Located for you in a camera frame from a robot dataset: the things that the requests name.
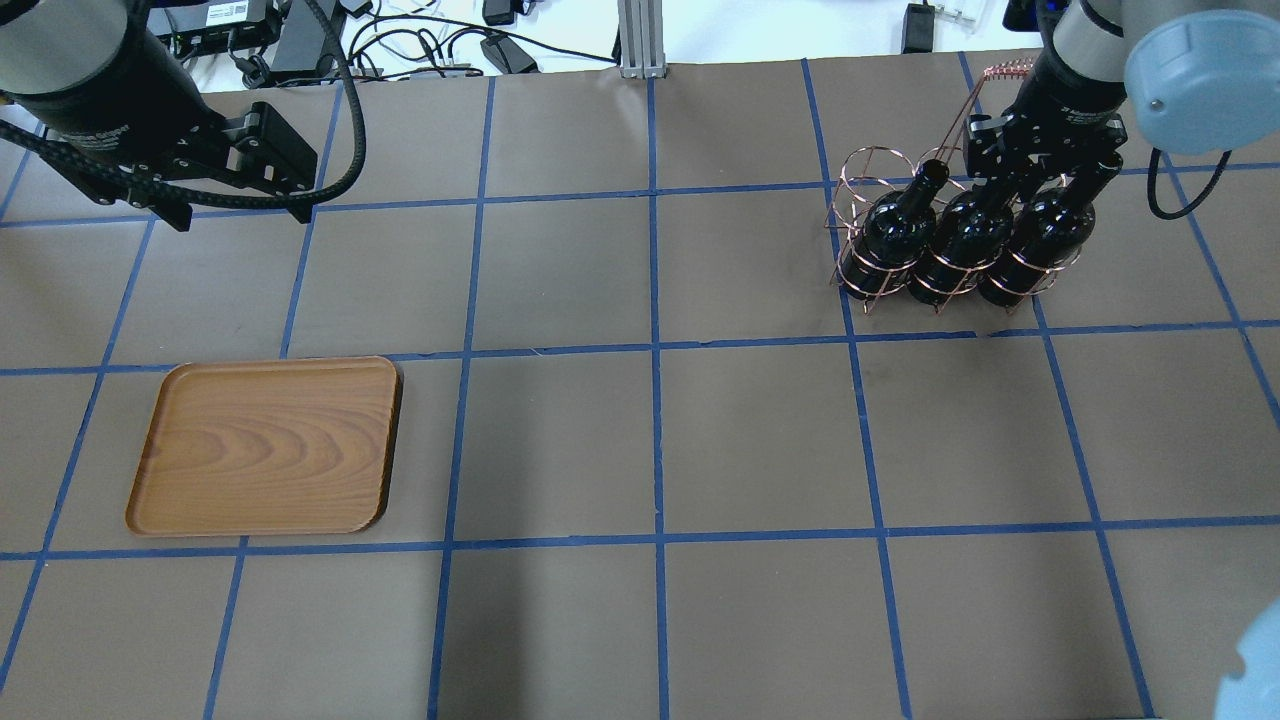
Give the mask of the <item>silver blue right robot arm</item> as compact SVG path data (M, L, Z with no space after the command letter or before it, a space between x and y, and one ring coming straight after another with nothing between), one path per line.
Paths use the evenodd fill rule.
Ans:
M991 68L1021 85L998 115L966 119L966 174L1028 167L1028 199L1120 149L1124 104L1153 152L1226 163L1277 132L1277 14L1275 1L1007 3L1004 26L1038 33L1042 47L1033 61Z

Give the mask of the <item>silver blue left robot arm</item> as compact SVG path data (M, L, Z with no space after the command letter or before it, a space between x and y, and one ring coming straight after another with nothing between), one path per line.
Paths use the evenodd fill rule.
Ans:
M187 231L195 205L264 200L310 218L317 154L268 102L212 109L147 26L143 1L5 1L3 96L44 132L3 127L88 200ZM215 181L238 197L189 188Z

